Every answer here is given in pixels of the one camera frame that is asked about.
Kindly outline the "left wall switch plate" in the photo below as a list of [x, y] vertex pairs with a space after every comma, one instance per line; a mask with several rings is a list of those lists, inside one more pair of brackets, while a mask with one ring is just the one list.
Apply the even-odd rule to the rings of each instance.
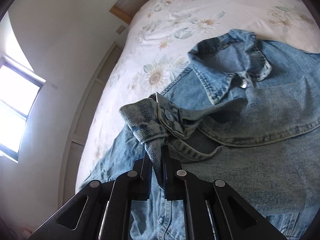
[[121, 25], [121, 26], [116, 30], [116, 33], [117, 33], [117, 34], [121, 34], [125, 29], [126, 29], [126, 27], [125, 27], [124, 25]]

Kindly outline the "floral pink bed cover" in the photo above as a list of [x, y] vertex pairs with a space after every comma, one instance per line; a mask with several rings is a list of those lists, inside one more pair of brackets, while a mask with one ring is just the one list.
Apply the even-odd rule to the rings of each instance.
[[123, 128], [120, 107], [161, 92], [187, 66], [193, 46], [231, 29], [319, 52], [319, 27], [302, 0], [150, 0], [133, 18], [122, 54], [106, 77], [77, 186]]

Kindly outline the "bright window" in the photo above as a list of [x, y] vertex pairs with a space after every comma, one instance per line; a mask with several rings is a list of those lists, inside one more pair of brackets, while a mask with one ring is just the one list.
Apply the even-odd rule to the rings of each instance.
[[16, 163], [27, 121], [45, 83], [32, 69], [1, 56], [1, 155]]

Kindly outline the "blue denim jacket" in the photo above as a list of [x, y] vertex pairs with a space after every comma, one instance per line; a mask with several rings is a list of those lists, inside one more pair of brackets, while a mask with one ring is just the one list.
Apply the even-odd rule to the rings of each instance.
[[147, 154], [151, 196], [129, 239], [185, 239], [183, 203], [164, 198], [161, 148], [200, 179], [224, 180], [287, 239], [319, 210], [319, 55], [231, 30], [198, 43], [161, 93], [121, 107], [125, 126], [89, 180], [108, 182]]

